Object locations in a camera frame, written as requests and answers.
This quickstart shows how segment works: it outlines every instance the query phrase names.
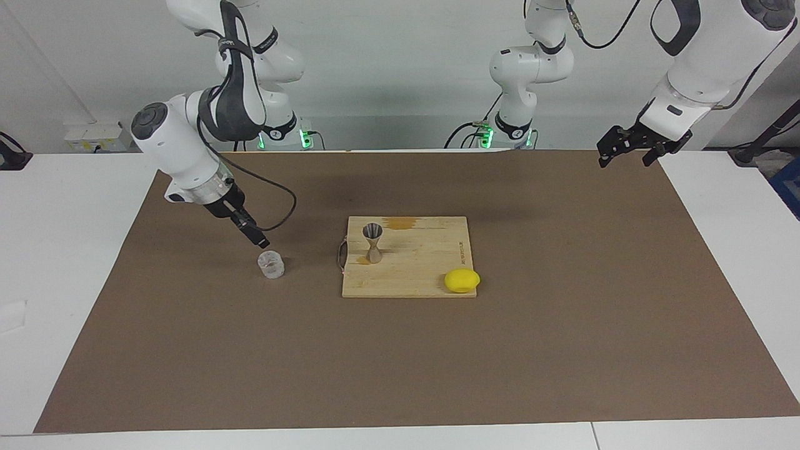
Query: white wall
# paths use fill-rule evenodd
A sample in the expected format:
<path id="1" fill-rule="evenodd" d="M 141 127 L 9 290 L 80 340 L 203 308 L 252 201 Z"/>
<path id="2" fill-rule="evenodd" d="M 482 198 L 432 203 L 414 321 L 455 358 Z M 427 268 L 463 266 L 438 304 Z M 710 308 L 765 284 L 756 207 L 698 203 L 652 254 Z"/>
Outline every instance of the white wall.
<path id="1" fill-rule="evenodd" d="M 295 108 L 332 148 L 440 147 L 455 126 L 480 119 L 497 95 L 491 55 L 530 43 L 517 0 L 265 1 L 282 38 L 309 63 L 303 80 L 287 86 Z M 0 106 L 14 111 L 0 115 L 0 127 L 32 150 L 60 149 L 62 123 L 86 117 L 81 102 L 102 123 L 129 123 L 149 102 L 219 82 L 214 41 L 178 25 L 163 0 L 2 2 L 30 35 L 28 47 L 41 49 L 78 97 L 37 80 L 29 52 L 9 36 L 8 18 L 0 22 Z M 589 38 L 608 39 L 631 3 L 580 2 Z M 632 124 L 671 64 L 650 36 L 654 4 L 642 2 L 608 50 L 588 49 L 570 32 L 574 75 L 538 89 L 540 147 L 592 148 L 612 125 Z M 755 86 L 784 55 L 776 52 Z M 705 146 L 732 114 L 696 127 L 695 146 Z"/>
<path id="2" fill-rule="evenodd" d="M 742 109 L 712 141 L 716 147 L 730 147 L 757 138 L 784 111 L 800 99 L 800 46 L 783 60 Z M 778 136 L 770 147 L 800 147 L 800 127 Z"/>

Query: yellow lemon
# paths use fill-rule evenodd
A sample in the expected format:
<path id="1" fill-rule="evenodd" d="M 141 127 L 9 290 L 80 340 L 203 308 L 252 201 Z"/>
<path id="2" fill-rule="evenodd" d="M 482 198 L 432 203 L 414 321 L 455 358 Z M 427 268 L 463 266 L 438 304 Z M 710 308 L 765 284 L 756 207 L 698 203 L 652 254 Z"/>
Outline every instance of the yellow lemon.
<path id="1" fill-rule="evenodd" d="M 445 275 L 445 286 L 456 294 L 473 291 L 480 283 L 480 275 L 471 269 L 456 269 Z"/>

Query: metal jigger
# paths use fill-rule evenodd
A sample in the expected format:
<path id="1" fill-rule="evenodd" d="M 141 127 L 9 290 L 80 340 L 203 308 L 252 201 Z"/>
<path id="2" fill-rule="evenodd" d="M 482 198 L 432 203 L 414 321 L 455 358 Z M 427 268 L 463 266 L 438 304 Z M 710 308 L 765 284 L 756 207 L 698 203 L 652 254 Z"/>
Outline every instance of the metal jigger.
<path id="1" fill-rule="evenodd" d="M 381 250 L 378 248 L 378 241 L 383 236 L 383 227 L 377 223 L 369 223 L 364 227 L 364 237 L 370 243 L 370 250 L 366 253 L 366 259 L 372 264 L 377 264 L 383 259 Z"/>

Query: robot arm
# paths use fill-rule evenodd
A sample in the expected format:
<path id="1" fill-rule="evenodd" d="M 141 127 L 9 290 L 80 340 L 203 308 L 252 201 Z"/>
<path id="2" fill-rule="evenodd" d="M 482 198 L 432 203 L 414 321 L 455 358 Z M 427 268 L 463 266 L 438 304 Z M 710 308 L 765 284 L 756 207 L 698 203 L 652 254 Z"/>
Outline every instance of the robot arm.
<path id="1" fill-rule="evenodd" d="M 252 243 L 264 248 L 270 242 L 245 210 L 244 193 L 199 135 L 206 128 L 222 141 L 255 139 L 266 121 L 255 51 L 242 13 L 232 2 L 221 0 L 218 12 L 212 14 L 209 4 L 201 0 L 168 2 L 170 10 L 178 11 L 182 21 L 196 27 L 199 34 L 219 34 L 224 81 L 220 86 L 146 106 L 136 114 L 131 132 L 142 152 L 172 177 L 167 200 L 201 204 L 215 217 L 230 218 Z"/>
<path id="2" fill-rule="evenodd" d="M 645 148 L 647 166 L 678 152 L 690 128 L 771 54 L 797 24 L 794 0 L 671 0 L 680 28 L 662 48 L 675 57 L 629 129 L 613 127 L 598 142 L 600 165 Z"/>
<path id="3" fill-rule="evenodd" d="M 297 49 L 280 37 L 278 30 L 266 19 L 262 2 L 258 0 L 233 0 L 250 38 L 255 78 L 258 82 L 260 101 L 266 108 L 266 121 L 262 131 L 274 145 L 302 144 L 304 136 L 295 133 L 303 129 L 303 119 L 294 113 L 289 96 L 279 84 L 298 81 L 306 70 L 306 62 Z M 170 12 L 187 29 L 196 35 L 219 37 L 223 30 L 218 0 L 167 0 Z M 228 60 L 218 54 L 217 68 L 222 76 L 227 75 Z M 199 96 L 192 98 L 190 107 L 200 103 Z M 224 136 L 214 134 L 221 140 Z"/>
<path id="4" fill-rule="evenodd" d="M 534 44 L 494 54 L 490 73 L 502 88 L 499 112 L 492 118 L 494 141 L 501 147 L 519 147 L 530 134 L 536 112 L 534 84 L 557 82 L 572 73 L 574 56 L 566 45 L 570 25 L 563 0 L 533 0 L 526 29 Z"/>

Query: green status light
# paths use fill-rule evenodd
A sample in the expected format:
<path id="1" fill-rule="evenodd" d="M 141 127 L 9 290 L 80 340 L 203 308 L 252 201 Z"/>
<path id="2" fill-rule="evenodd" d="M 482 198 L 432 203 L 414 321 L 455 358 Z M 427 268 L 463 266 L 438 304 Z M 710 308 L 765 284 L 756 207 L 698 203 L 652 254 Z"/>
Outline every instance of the green status light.
<path id="1" fill-rule="evenodd" d="M 300 142 L 302 142 L 303 149 L 309 149 L 312 145 L 314 145 L 314 141 L 311 140 L 311 137 L 303 130 L 300 130 Z"/>
<path id="2" fill-rule="evenodd" d="M 494 130 L 492 130 L 491 127 L 487 127 L 486 132 L 483 133 L 483 137 L 481 138 L 481 147 L 491 148 L 492 139 L 494 139 Z"/>

